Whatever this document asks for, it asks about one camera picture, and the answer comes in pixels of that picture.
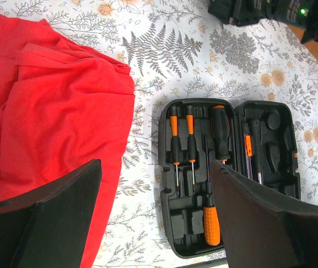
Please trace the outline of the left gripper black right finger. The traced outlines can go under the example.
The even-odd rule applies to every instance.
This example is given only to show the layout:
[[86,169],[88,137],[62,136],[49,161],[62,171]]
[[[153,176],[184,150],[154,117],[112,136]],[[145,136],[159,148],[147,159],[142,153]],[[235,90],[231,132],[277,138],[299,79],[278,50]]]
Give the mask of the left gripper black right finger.
[[229,267],[304,267],[287,218],[303,205],[215,160],[212,190]]

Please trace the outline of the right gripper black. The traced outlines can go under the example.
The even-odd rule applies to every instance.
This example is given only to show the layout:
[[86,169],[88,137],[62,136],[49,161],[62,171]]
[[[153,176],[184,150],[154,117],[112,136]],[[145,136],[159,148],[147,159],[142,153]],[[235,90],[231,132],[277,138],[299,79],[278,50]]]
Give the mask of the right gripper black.
[[215,16],[223,25],[243,27],[270,18],[275,8],[276,1],[215,0],[210,1],[208,13]]

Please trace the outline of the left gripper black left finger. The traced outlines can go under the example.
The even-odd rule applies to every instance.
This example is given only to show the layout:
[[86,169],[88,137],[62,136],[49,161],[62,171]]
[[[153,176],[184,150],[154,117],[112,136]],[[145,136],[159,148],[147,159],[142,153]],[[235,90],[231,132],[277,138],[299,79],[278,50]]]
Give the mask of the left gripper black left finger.
[[42,197],[12,267],[80,266],[101,176],[101,161],[94,159],[38,189]]

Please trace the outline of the black plastic tool case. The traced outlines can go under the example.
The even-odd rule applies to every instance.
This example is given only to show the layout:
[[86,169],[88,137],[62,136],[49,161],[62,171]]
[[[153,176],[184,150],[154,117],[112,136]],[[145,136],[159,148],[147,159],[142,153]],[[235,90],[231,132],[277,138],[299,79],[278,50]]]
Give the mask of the black plastic tool case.
[[224,182],[251,180],[300,199],[297,144],[287,105],[251,100],[177,99],[158,126],[164,230],[173,252],[190,259],[224,249],[213,215]]

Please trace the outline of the small orange precision screwdriver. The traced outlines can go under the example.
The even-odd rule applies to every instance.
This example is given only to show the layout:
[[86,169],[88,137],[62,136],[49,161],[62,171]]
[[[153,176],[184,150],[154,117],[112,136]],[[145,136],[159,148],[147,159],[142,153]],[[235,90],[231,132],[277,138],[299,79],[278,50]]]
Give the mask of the small orange precision screwdriver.
[[252,170],[252,164],[251,164],[253,150],[251,146],[251,137],[249,133],[249,128],[247,126],[244,127],[244,141],[245,141],[247,176],[249,179],[253,180],[253,170]]

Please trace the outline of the black orange screwdriver large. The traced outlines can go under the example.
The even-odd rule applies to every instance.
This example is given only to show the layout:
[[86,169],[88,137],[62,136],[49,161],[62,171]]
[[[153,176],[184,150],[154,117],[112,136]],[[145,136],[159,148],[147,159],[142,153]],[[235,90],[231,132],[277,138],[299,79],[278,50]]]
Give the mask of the black orange screwdriver large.
[[211,132],[215,142],[215,158],[226,164],[230,158],[228,147],[230,126],[223,105],[219,104],[211,109]]

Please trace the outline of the thin black precision screwdriver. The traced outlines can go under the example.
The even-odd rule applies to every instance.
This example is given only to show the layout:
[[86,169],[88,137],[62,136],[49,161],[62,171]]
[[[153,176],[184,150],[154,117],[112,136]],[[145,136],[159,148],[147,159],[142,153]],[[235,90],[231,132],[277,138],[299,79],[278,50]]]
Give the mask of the thin black precision screwdriver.
[[170,150],[171,150],[171,155],[172,155],[172,162],[173,162],[173,165],[175,167],[175,180],[176,180],[177,196],[180,197],[178,166],[180,164],[179,152],[180,152],[181,146],[180,146],[180,139],[178,136],[178,112],[177,112],[176,106],[170,107],[169,117],[170,117],[171,133],[172,133]]

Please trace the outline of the small black orange screwdriver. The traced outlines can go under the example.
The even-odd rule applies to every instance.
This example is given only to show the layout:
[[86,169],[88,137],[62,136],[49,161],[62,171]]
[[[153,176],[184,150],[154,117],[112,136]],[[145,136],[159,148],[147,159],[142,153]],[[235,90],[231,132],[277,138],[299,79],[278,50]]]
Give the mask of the small black orange screwdriver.
[[188,150],[188,160],[191,163],[192,169],[192,184],[195,186],[196,178],[194,171],[194,164],[196,162],[196,139],[194,136],[194,116],[193,116],[193,106],[186,106],[186,122],[188,128],[188,139],[187,139],[187,150]]

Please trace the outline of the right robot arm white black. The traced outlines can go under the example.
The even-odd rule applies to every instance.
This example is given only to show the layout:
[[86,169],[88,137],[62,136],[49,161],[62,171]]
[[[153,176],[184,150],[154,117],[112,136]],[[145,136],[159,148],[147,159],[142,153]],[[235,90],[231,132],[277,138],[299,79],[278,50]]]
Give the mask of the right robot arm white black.
[[301,43],[318,42],[318,0],[216,0],[209,14],[224,25],[237,27],[274,20],[304,30]]

